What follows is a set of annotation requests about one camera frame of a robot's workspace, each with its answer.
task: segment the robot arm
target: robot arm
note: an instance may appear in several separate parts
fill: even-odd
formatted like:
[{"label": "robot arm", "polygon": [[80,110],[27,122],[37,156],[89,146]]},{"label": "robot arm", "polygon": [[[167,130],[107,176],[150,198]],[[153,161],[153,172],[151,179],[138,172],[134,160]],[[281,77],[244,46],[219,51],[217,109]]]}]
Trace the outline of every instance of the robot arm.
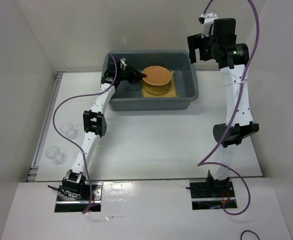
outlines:
[{"label": "robot arm", "polygon": [[[243,84],[240,104],[231,128],[215,152],[215,162],[230,166],[235,151],[238,145],[241,144],[242,139],[259,130],[259,125],[254,123],[250,111],[247,84],[248,72],[244,81],[241,79],[249,60],[249,50],[248,46],[244,43],[236,44],[235,19],[219,19],[215,13],[209,13],[202,14],[199,21],[203,24],[202,33],[187,38],[190,61],[191,63],[197,61],[196,49],[199,49],[200,60],[208,61],[214,59],[218,63],[225,85],[227,105],[225,124],[217,124],[213,127],[213,136],[217,142],[219,142],[227,125],[230,123],[239,97],[240,85]],[[210,188],[213,191],[214,189],[221,191],[229,183],[229,169],[215,165],[211,171],[212,174],[209,171],[207,178]]]},{"label": "robot arm", "polygon": [[[107,106],[113,94],[116,92],[115,86],[111,86],[110,83],[104,83],[101,85],[100,93],[89,111],[84,111],[84,140],[82,143],[82,149],[89,164],[95,147],[99,144],[102,136],[107,131],[107,124],[104,118]],[[84,159],[82,152],[79,152],[71,170],[76,173],[83,173],[85,169]]]},{"label": "robot arm", "polygon": [[107,70],[101,78],[101,94],[97,97],[90,110],[85,110],[83,113],[85,135],[81,148],[84,152],[78,153],[75,162],[63,178],[62,185],[56,189],[50,187],[65,196],[81,198],[87,194],[85,190],[86,177],[84,176],[85,162],[83,154],[85,154],[86,163],[89,165],[95,147],[107,132],[107,122],[104,114],[120,82],[128,81],[130,84],[135,84],[146,77],[145,74],[130,66],[125,58],[117,60],[116,64],[118,74],[115,81],[114,62],[109,62]]}]

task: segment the metal base plate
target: metal base plate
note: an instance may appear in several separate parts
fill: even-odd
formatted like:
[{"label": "metal base plate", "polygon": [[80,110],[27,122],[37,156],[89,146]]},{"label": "metal base plate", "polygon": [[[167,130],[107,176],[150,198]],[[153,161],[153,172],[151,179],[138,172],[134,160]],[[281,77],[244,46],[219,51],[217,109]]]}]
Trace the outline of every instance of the metal base plate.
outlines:
[{"label": "metal base plate", "polygon": [[[100,212],[101,211],[101,199],[102,199],[102,187],[101,182],[92,183],[93,199],[95,205],[90,208],[90,212]],[[89,184],[85,183],[86,196],[81,199],[74,199],[72,197],[64,196],[57,193],[55,202],[55,213],[70,213],[70,212],[82,212],[89,204],[90,188]]]},{"label": "metal base plate", "polygon": [[236,195],[231,181],[229,182],[229,186],[227,188],[222,190],[217,195],[212,196],[207,190],[207,184],[205,180],[191,180],[190,193],[193,210],[221,209],[224,201],[230,201],[224,206],[226,209],[238,208]]}]

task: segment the white table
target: white table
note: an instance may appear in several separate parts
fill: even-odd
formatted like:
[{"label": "white table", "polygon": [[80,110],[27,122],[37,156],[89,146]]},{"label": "white table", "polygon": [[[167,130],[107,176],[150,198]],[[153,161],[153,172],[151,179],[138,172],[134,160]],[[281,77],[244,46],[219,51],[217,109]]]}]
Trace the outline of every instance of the white table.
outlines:
[{"label": "white table", "polygon": [[[197,167],[197,163],[216,144],[213,126],[225,122],[226,96],[220,71],[198,71],[197,78],[199,98],[186,110],[114,112],[108,108],[105,113],[108,129],[93,153],[91,179],[206,178],[209,166]],[[101,72],[64,73],[50,112],[66,98],[99,92],[100,80]],[[95,99],[73,99],[56,115],[58,128],[64,122],[73,123],[75,141],[80,145],[84,138],[83,111],[89,110]],[[55,132],[51,118],[49,114],[35,159],[36,181],[61,181],[79,152]],[[50,146],[58,146],[65,154],[63,164],[55,165],[46,157]],[[262,176],[250,137],[243,140],[235,153],[233,167],[244,177]]]},{"label": "white table", "polygon": [[[2,240],[238,240],[244,230],[261,240],[290,240],[269,178],[247,178],[251,205],[239,216],[192,210],[188,180],[104,182],[101,212],[54,213],[57,193],[47,182],[19,183]],[[233,179],[239,209],[247,191]],[[245,235],[243,240],[256,240]]]}]

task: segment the glass cup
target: glass cup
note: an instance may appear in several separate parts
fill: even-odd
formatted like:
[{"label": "glass cup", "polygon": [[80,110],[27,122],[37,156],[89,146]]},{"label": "glass cup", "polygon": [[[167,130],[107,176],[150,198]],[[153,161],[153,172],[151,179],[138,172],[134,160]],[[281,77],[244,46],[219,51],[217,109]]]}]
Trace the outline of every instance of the glass cup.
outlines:
[{"label": "glass cup", "polygon": [[60,151],[60,148],[57,146],[51,146],[46,151],[46,156],[49,159],[52,159],[56,164],[59,164],[63,160],[63,154]]},{"label": "glass cup", "polygon": [[71,122],[65,122],[61,125],[61,132],[64,133],[69,139],[76,135],[76,131]]}]

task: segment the gray bin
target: gray bin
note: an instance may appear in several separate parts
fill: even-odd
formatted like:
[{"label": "gray bin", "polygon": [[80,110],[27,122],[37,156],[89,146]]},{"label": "gray bin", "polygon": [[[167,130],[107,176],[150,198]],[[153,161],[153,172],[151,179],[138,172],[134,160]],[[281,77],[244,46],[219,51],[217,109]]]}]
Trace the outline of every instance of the gray bin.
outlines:
[{"label": "gray bin", "polygon": [[[111,54],[116,59],[127,59],[140,72],[149,66],[162,66],[174,71],[178,94],[178,97],[142,97],[141,82],[130,84],[122,81],[109,102],[113,111],[184,110],[199,96],[196,70],[190,64],[186,51],[114,51]],[[107,70],[108,60],[107,54],[102,74]]]}]

